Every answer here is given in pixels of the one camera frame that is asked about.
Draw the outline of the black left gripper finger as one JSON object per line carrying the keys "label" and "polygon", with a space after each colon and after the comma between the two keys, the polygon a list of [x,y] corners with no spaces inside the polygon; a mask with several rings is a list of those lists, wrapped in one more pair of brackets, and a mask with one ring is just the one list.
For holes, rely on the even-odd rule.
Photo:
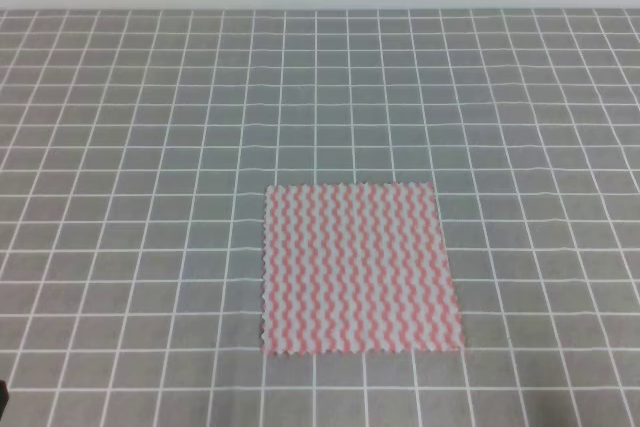
{"label": "black left gripper finger", "polygon": [[0,419],[2,418],[9,401],[9,392],[4,380],[0,380]]}

